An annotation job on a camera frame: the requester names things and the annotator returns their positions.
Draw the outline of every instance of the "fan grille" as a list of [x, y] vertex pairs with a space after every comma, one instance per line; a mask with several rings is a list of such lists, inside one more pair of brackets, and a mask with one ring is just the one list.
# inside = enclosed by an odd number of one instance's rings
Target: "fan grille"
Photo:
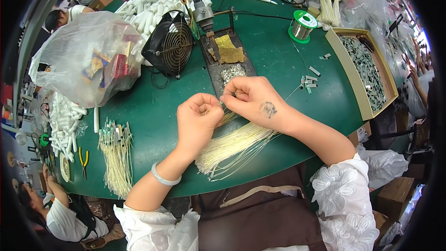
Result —
[[192, 52], [193, 37], [188, 26], [182, 22], [170, 25], [164, 40], [163, 62], [173, 72], [178, 72], [186, 65]]

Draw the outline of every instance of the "cooling fan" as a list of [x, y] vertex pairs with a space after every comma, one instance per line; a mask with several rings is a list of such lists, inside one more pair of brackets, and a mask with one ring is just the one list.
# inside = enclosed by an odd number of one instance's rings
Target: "cooling fan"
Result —
[[180, 71], [189, 60], [195, 41], [184, 13], [175, 12], [174, 18], [170, 15], [172, 11], [164, 14], [141, 54], [164, 76], [180, 79]]

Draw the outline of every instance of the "black hair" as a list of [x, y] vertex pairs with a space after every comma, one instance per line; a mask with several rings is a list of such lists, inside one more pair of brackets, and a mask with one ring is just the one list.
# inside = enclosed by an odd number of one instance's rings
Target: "black hair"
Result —
[[23, 188], [23, 182], [19, 183], [19, 188], [18, 188], [18, 196], [19, 196], [19, 201], [20, 204], [22, 205], [24, 211], [25, 211], [25, 215], [26, 218], [28, 220], [30, 220], [31, 222], [42, 226], [43, 228], [48, 230], [48, 227], [46, 226], [46, 221], [45, 218], [43, 218], [43, 216], [37, 212], [35, 209], [33, 209], [31, 207], [31, 197], [30, 194], [28, 193], [28, 191]]

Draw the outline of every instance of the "yellow-handled pliers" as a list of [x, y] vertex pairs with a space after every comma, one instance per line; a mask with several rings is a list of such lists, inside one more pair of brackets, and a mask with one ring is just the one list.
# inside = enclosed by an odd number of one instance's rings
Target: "yellow-handled pliers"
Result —
[[82, 160], [81, 147], [79, 147], [79, 159], [81, 160], [83, 177], [86, 179], [85, 167], [88, 163], [88, 150], [86, 151], [86, 158], [85, 158], [85, 163], [84, 163], [84, 161]]

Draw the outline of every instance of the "solder wire spool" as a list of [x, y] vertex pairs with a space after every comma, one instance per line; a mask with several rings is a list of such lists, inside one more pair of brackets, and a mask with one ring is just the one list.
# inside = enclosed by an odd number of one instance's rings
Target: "solder wire spool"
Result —
[[288, 28], [288, 34], [294, 41], [302, 44], [309, 42], [310, 32], [318, 27], [318, 21], [303, 10], [294, 12], [293, 25]]

